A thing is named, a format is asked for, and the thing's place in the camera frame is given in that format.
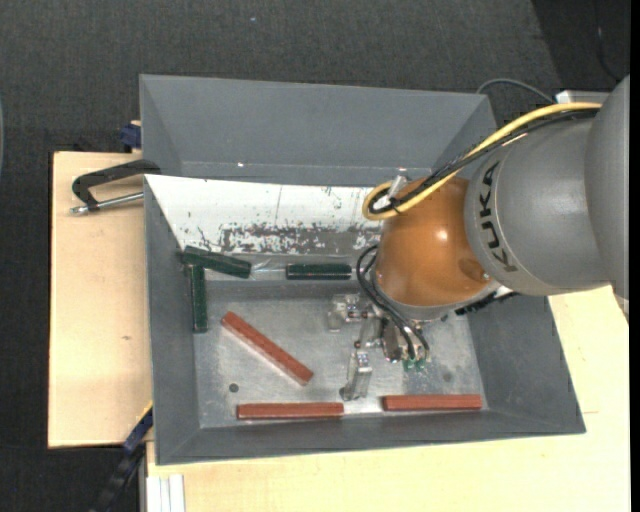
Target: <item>black carpet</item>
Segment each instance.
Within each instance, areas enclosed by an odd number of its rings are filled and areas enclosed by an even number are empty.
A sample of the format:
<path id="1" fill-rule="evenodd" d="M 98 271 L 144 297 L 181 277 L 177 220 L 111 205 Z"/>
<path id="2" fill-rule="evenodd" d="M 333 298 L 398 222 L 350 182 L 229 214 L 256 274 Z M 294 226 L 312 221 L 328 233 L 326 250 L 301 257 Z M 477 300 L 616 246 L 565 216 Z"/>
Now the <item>black carpet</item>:
<path id="1" fill-rule="evenodd" d="M 117 462 L 114 449 L 46 451 L 49 153 L 121 151 L 139 73 L 610 90 L 629 72 L 630 1 L 601 3 L 1 0 L 0 510 L 86 510 Z M 539 101 L 502 87 L 491 98 L 499 121 Z M 117 510 L 135 509 L 132 489 Z"/>

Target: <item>red stick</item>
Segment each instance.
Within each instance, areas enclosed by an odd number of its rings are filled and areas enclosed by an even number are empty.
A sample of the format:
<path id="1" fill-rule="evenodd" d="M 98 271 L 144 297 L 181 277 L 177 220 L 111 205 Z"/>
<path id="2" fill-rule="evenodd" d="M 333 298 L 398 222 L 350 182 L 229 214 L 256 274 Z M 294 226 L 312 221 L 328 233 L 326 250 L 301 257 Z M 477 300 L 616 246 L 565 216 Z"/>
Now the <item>red stick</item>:
<path id="1" fill-rule="evenodd" d="M 481 395 L 389 395 L 382 397 L 385 411 L 477 410 Z"/>
<path id="2" fill-rule="evenodd" d="M 343 414 L 339 402 L 241 404 L 236 409 L 239 420 L 328 419 Z"/>
<path id="3" fill-rule="evenodd" d="M 222 317 L 222 325 L 257 350 L 273 364 L 305 386 L 313 377 L 313 372 L 291 354 L 282 350 L 260 331 L 249 325 L 235 313 L 228 311 Z"/>

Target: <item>beige table surface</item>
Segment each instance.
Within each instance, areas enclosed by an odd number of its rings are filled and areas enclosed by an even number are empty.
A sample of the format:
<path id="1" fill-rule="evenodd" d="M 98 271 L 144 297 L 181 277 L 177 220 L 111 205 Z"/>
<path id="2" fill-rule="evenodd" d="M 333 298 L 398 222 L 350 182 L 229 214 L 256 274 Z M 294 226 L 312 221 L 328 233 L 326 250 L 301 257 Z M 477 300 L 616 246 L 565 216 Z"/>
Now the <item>beige table surface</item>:
<path id="1" fill-rule="evenodd" d="M 135 158 L 55 156 L 52 447 L 121 442 L 150 398 L 142 208 L 67 214 L 73 177 Z M 150 449 L 147 472 L 183 474 L 189 512 L 629 510 L 628 325 L 610 288 L 550 302 L 586 434 L 179 466 Z"/>

